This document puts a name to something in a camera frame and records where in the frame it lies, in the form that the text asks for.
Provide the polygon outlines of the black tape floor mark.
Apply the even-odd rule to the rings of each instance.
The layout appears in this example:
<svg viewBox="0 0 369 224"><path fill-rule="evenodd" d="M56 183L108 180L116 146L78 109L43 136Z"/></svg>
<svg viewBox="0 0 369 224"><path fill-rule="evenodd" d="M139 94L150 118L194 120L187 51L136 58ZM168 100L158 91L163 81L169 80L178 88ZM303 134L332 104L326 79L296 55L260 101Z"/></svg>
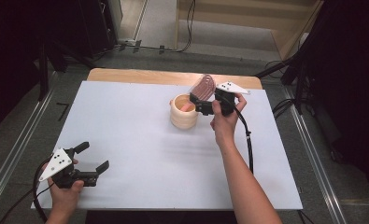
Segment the black tape floor mark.
<svg viewBox="0 0 369 224"><path fill-rule="evenodd" d="M68 104L68 103L60 103L60 102L58 102L58 103L57 103L57 106L60 106L60 107L63 109L63 110L62 110L62 113L61 113L61 115L60 115L60 117L58 118L58 120L59 120L59 121L61 121L61 120L64 118L64 116L65 116L65 114L66 114L67 110L69 109L70 104Z"/></svg>

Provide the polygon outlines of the metal floor rail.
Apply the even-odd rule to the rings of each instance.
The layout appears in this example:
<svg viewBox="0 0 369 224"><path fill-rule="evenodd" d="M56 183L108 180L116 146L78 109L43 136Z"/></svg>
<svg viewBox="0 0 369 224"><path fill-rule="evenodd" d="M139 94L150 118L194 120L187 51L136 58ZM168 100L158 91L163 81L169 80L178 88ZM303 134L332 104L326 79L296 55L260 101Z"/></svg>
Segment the metal floor rail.
<svg viewBox="0 0 369 224"><path fill-rule="evenodd" d="M305 197L307 210L327 210L333 224L348 224L340 202L335 194L332 182L327 175L318 150L305 124L304 116L299 114L294 105L290 107L290 112L304 145L304 152L308 163L313 172L310 176L310 179L312 179L315 184L313 189L317 192L315 196L311 196L310 192L306 192L305 188L301 188L300 196Z"/></svg>
<svg viewBox="0 0 369 224"><path fill-rule="evenodd" d="M11 177L14 168L20 160L21 154L25 150L30 138L32 137L38 122L42 118L53 93L54 90L49 90L44 99L35 105L32 114L30 115L29 119L26 120L20 135L15 141L15 144L4 159L4 163L0 167L0 196L9 178Z"/></svg>

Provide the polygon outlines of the person's right hand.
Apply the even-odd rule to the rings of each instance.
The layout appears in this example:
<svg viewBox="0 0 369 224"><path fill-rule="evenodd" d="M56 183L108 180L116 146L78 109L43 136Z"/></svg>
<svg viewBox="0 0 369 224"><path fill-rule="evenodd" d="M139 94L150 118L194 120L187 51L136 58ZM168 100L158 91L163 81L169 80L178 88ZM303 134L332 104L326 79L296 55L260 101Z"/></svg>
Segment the person's right hand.
<svg viewBox="0 0 369 224"><path fill-rule="evenodd" d="M215 133L216 142L220 148L232 147L234 145L234 131L238 121L236 112L228 116L223 116L221 112L220 102L214 100L212 102L214 118L210 125Z"/></svg>

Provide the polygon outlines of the pink hairbrush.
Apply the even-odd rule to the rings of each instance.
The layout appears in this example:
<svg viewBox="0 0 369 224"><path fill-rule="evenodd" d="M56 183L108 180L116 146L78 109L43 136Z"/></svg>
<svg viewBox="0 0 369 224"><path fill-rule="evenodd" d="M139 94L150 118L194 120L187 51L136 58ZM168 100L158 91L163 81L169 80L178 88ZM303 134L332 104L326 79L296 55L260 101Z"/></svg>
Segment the pink hairbrush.
<svg viewBox="0 0 369 224"><path fill-rule="evenodd" d="M194 105L195 110L197 112L202 111L202 106L208 104L208 99L214 94L216 89L215 80L211 75L201 75L201 77L197 80L197 82L192 86L189 93L189 100L179 108L180 111L188 112L190 107L194 105L190 101L190 94L195 94L200 102L197 105Z"/></svg>

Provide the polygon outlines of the white table cover board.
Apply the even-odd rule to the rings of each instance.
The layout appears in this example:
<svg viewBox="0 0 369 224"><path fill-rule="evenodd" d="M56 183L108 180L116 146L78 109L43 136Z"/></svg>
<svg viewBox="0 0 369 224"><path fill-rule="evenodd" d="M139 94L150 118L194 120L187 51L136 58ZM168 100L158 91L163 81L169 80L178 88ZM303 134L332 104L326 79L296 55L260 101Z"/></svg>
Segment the white table cover board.
<svg viewBox="0 0 369 224"><path fill-rule="evenodd" d="M189 130L170 121L170 101L187 87L84 81L57 147L90 146L76 156L80 171L109 168L80 195L87 210L229 210L230 193L209 116ZM272 205L302 202L265 91L251 90L235 142Z"/></svg>

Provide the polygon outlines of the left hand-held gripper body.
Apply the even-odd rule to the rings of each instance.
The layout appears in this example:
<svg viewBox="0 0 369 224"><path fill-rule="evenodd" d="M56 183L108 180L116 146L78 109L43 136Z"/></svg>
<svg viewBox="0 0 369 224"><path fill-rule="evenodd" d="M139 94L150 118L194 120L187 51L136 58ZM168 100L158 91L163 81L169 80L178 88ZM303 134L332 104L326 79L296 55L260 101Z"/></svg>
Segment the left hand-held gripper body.
<svg viewBox="0 0 369 224"><path fill-rule="evenodd" d="M81 172L74 167L74 155L80 152L81 149L75 148L56 149L38 180L44 181L51 178L60 189L70 189L79 180L85 187L95 187L99 177L96 171Z"/></svg>

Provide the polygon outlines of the black metal stand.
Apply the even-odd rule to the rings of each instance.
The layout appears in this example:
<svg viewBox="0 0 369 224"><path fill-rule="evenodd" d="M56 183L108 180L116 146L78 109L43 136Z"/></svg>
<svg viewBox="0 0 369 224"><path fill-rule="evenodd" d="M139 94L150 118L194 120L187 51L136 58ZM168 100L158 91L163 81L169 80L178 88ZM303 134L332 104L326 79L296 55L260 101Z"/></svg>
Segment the black metal stand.
<svg viewBox="0 0 369 224"><path fill-rule="evenodd" d="M40 39L38 43L38 55L39 55L39 83L40 91L38 101L41 102L47 96L50 91L48 62L51 62L52 66L61 72L65 72L67 69L67 62L64 59L64 54L67 54L77 60L79 63L84 64L89 69L96 67L94 63L81 56L79 53L70 49L57 40Z"/></svg>

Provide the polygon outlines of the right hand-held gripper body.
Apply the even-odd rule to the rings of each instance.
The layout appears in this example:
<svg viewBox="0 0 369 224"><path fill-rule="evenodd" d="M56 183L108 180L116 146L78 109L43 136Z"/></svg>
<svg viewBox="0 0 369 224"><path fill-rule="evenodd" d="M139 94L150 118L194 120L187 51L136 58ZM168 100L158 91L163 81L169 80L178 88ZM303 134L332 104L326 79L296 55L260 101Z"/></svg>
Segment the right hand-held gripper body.
<svg viewBox="0 0 369 224"><path fill-rule="evenodd" d="M220 102L221 112L223 116L228 116L234 112L234 98L237 93L249 94L249 91L234 84L231 81L216 84L216 89L224 91L223 101ZM207 105L203 105L202 111L200 113L204 116L213 115L214 112L212 109L212 103L208 102Z"/></svg>

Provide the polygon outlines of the black tripod stand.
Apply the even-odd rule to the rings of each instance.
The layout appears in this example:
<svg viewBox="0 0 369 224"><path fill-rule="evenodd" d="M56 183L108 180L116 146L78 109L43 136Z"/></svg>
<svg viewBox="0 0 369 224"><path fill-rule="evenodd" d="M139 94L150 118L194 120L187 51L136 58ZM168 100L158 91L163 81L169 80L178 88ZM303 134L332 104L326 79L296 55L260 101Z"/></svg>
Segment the black tripod stand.
<svg viewBox="0 0 369 224"><path fill-rule="evenodd" d="M255 77L263 78L282 68L285 68L285 72L280 78L280 81L284 86L290 85L293 81L296 81L294 98L290 99L289 102L295 107L297 112L302 115L303 91L307 69L305 63L305 49L299 48L292 56L290 56L290 58L278 61L270 67L265 66L264 70L256 74Z"/></svg>

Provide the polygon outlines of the black cabinet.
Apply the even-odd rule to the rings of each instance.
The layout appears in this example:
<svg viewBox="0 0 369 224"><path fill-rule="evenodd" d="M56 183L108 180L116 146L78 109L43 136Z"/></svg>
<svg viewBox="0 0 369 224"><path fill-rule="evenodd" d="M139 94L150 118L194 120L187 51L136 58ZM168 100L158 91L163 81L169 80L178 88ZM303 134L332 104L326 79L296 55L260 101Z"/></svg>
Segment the black cabinet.
<svg viewBox="0 0 369 224"><path fill-rule="evenodd" d="M78 0L85 24L88 54L92 57L116 44L115 28L108 0Z"/></svg>

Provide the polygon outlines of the cream ribbed cup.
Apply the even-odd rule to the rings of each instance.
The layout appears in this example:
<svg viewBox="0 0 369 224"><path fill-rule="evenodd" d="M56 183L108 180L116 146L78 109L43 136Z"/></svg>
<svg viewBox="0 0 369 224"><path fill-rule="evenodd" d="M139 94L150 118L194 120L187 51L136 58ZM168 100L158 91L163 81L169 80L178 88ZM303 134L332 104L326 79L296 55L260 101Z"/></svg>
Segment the cream ribbed cup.
<svg viewBox="0 0 369 224"><path fill-rule="evenodd" d="M188 130L196 124L197 118L198 113L189 94L177 95L170 101L170 120L177 128Z"/></svg>

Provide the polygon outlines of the wooden platform step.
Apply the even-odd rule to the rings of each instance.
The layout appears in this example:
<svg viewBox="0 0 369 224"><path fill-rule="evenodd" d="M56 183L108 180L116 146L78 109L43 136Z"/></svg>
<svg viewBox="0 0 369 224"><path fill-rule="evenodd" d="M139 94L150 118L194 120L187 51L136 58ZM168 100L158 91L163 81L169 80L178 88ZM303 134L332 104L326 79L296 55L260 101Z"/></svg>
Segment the wooden platform step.
<svg viewBox="0 0 369 224"><path fill-rule="evenodd" d="M174 47L193 22L194 50L220 56L286 60L299 47L323 0L175 0Z"/></svg>

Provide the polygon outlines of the person's left hand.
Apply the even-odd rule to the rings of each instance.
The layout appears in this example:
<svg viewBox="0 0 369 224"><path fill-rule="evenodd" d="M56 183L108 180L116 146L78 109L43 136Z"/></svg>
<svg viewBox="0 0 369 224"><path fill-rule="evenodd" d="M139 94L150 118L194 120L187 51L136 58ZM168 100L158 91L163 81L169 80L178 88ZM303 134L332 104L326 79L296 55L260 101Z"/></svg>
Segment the person's left hand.
<svg viewBox="0 0 369 224"><path fill-rule="evenodd" d="M48 179L50 195L52 198L51 215L71 217L76 211L79 195L83 190L84 182L77 180L70 189L58 188L52 178Z"/></svg>

